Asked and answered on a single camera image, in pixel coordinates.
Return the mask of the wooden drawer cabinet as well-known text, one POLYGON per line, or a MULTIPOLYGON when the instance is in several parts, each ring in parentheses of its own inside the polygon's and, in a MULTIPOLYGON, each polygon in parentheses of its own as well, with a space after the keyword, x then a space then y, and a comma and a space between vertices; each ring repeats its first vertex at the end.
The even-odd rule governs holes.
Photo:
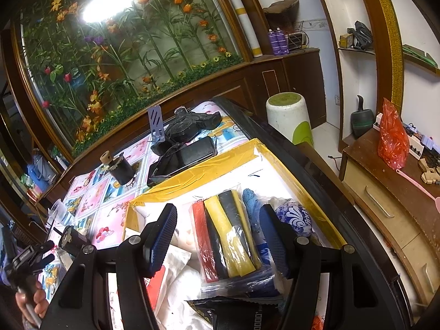
POLYGON ((403 265, 426 307, 439 288, 439 212, 435 202, 377 155, 371 129, 342 152, 340 180, 403 265))

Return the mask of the red white tissue pack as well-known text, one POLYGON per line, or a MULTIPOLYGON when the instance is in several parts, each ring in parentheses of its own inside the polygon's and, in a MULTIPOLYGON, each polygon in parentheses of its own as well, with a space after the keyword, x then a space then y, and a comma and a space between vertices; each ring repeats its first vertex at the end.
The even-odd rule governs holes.
POLYGON ((167 268, 165 265, 162 265, 151 279, 144 279, 149 302, 153 311, 157 311, 162 302, 161 293, 163 292, 163 286, 166 284, 166 273, 167 268))

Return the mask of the purple phone stand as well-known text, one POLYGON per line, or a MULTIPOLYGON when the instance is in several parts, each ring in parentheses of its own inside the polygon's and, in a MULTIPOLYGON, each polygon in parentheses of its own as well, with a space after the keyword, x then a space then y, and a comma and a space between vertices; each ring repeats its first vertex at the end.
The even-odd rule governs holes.
POLYGON ((163 115, 160 105, 151 106, 147 110, 148 121, 151 130, 152 142, 154 144, 163 142, 165 137, 165 130, 163 127, 163 115))

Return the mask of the beige toy gun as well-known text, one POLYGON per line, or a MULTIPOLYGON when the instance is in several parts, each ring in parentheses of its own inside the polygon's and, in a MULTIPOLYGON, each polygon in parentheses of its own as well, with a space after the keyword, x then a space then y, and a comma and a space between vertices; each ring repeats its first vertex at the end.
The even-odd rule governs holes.
POLYGON ((440 183, 440 175, 439 175, 439 167, 431 168, 425 158, 421 158, 418 160, 418 167, 421 169, 421 180, 427 185, 439 185, 440 183))

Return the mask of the black small device on table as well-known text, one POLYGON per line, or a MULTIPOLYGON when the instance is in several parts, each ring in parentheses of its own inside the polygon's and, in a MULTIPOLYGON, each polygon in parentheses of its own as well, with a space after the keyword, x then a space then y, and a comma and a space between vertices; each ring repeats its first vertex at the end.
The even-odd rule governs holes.
POLYGON ((82 249, 91 244, 86 236, 82 235, 73 226, 66 226, 59 241, 58 247, 73 257, 77 257, 82 249))

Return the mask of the black dustpan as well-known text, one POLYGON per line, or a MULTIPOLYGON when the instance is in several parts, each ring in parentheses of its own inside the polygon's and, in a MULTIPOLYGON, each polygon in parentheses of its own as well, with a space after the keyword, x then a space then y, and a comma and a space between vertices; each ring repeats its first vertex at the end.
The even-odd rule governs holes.
POLYGON ((375 115, 371 109, 363 107, 364 99, 358 95, 357 110, 351 113, 351 129, 355 139, 358 139, 363 134, 372 129, 375 122, 375 115))

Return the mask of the pink fly swatter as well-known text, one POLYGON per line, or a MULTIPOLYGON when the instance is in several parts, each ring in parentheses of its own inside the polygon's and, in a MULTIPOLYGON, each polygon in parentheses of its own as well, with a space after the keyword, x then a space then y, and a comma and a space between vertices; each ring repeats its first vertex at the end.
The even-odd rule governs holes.
POLYGON ((438 213, 440 213, 440 197, 434 197, 429 191, 427 191, 423 186, 421 186, 417 181, 413 180, 410 176, 406 175, 402 170, 397 169, 395 171, 399 176, 410 182, 413 186, 415 186, 418 190, 420 190, 422 193, 424 193, 426 196, 428 196, 429 199, 431 199, 436 207, 436 210, 438 213))

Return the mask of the light blue knitted cloth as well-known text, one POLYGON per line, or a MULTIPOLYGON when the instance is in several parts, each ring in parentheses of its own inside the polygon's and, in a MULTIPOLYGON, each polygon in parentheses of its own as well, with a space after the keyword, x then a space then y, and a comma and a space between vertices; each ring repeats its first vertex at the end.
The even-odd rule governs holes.
POLYGON ((262 202, 258 196, 249 188, 242 192, 242 201, 245 204, 252 235, 257 245, 265 243, 263 231, 260 227, 260 209, 262 202))

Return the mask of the white cloth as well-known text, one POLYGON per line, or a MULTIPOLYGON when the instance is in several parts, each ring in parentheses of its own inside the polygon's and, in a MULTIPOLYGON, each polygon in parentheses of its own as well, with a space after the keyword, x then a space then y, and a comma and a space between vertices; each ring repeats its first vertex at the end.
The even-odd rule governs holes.
POLYGON ((212 329, 213 326, 188 303, 201 299, 201 275, 188 265, 191 253, 169 246, 163 261, 164 284, 154 310, 160 329, 212 329))

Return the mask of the striped red yellow black pack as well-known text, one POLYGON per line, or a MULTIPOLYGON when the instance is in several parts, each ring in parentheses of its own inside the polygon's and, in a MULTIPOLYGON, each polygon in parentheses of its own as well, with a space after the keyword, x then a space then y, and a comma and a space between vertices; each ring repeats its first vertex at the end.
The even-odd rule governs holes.
POLYGON ((217 283, 250 275, 263 266, 238 191, 230 189, 191 206, 204 280, 217 283))

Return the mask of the blue white patterned plastic bag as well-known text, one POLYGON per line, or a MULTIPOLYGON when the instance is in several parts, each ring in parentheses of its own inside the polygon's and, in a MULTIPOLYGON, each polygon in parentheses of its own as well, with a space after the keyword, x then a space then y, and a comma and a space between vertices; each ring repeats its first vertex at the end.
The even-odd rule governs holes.
POLYGON ((289 224, 297 236, 309 238, 312 235, 312 218, 298 200, 273 197, 269 203, 274 207, 277 218, 289 224))

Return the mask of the black cylindrical cup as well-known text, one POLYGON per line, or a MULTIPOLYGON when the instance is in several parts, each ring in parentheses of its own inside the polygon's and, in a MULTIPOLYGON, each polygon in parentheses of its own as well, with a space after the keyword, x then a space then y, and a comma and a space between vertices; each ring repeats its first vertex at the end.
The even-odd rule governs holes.
POLYGON ((107 150, 100 156, 100 160, 103 165, 108 167, 108 171, 120 185, 124 186, 134 178, 135 170, 123 153, 113 157, 111 152, 107 150))

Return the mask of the white yellow rolled poster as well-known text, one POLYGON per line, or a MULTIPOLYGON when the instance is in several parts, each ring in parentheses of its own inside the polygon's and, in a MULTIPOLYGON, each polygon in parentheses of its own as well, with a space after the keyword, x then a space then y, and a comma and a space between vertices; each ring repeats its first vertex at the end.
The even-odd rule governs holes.
POLYGON ((247 44, 249 45, 253 57, 262 57, 263 53, 260 44, 242 0, 230 0, 235 10, 236 16, 240 22, 242 30, 245 34, 247 44))

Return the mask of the black plastic bag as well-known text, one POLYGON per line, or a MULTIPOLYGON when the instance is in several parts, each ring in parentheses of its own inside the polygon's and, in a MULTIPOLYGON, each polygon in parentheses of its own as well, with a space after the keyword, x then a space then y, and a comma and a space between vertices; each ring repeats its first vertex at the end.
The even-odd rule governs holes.
POLYGON ((276 305, 226 296, 186 302, 213 329, 277 329, 282 317, 276 305))

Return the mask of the flower picture glass panel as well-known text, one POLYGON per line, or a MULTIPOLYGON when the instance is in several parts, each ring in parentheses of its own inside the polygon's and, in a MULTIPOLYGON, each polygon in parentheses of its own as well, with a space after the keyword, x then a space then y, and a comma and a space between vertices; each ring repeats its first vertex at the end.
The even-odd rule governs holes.
POLYGON ((27 0, 16 27, 35 97, 72 156, 242 62, 217 0, 27 0))

